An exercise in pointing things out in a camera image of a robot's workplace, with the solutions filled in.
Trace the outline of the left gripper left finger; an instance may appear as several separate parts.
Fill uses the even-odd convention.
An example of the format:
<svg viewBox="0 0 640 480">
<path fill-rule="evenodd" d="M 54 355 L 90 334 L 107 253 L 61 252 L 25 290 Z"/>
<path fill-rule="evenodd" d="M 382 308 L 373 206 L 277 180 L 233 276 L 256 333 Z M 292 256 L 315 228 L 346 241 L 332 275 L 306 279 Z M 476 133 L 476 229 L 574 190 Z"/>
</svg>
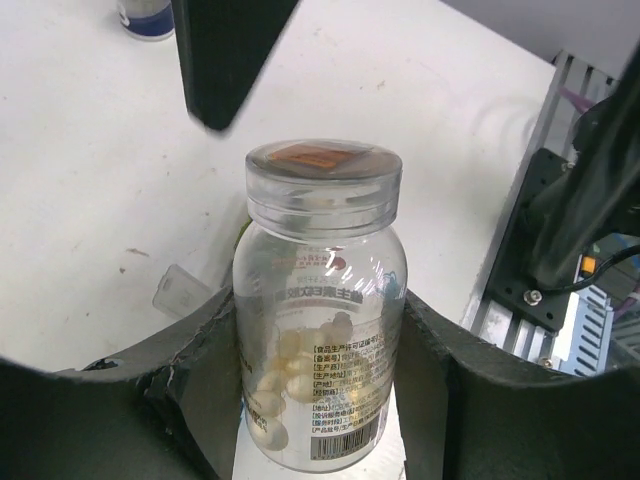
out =
<svg viewBox="0 0 640 480">
<path fill-rule="evenodd" d="M 1 363 L 5 479 L 228 479 L 241 417 L 233 294 L 82 370 Z"/>
</svg>

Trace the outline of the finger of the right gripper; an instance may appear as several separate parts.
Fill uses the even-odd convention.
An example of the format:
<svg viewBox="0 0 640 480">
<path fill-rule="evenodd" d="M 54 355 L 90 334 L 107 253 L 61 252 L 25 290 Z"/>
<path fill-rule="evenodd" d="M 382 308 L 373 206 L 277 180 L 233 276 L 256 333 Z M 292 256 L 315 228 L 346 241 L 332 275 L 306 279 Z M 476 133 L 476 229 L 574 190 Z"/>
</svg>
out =
<svg viewBox="0 0 640 480">
<path fill-rule="evenodd" d="M 564 292 L 572 260 L 639 181 L 639 52 L 600 116 L 536 239 L 528 270 L 545 292 Z"/>
<path fill-rule="evenodd" d="M 171 3 L 188 113 L 211 131 L 233 123 L 297 0 Z"/>
</svg>

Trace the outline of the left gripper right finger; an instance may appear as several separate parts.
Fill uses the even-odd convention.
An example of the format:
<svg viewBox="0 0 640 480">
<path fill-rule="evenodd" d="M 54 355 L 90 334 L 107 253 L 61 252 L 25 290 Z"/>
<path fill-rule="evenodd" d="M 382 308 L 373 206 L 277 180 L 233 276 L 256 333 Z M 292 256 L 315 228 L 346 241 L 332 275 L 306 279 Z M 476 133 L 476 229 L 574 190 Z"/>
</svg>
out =
<svg viewBox="0 0 640 480">
<path fill-rule="evenodd" d="M 639 369 L 517 358 L 406 298 L 395 394 L 410 479 L 635 479 Z"/>
</svg>

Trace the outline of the clear pill jar gold lid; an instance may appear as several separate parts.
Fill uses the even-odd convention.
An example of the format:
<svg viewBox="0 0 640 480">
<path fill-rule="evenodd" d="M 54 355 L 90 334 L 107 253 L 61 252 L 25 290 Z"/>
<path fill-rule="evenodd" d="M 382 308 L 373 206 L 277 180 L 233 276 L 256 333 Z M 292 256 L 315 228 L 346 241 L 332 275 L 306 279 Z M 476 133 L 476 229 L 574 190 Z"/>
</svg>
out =
<svg viewBox="0 0 640 480">
<path fill-rule="evenodd" d="M 404 248 L 393 223 L 355 238 L 295 240 L 249 218 L 232 274 L 247 428 L 283 467 L 347 468 L 385 429 Z"/>
</svg>

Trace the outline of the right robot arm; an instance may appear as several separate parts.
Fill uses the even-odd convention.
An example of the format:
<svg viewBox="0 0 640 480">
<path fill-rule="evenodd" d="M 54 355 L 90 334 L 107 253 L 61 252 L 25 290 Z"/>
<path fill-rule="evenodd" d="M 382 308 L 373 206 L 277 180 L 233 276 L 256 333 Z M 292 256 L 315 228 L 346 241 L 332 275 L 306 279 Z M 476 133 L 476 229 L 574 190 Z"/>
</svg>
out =
<svg viewBox="0 0 640 480">
<path fill-rule="evenodd" d="M 210 131 L 234 122 L 298 4 L 295 1 L 174 1 L 171 4 L 188 113 Z M 629 247 L 587 279 L 561 282 L 584 247 L 618 231 L 614 218 L 631 205 L 639 183 L 639 55 L 632 54 L 621 82 L 604 106 L 573 170 L 546 188 L 547 217 L 534 232 L 524 276 L 547 295 L 592 285 L 609 268 L 638 254 Z"/>
</svg>

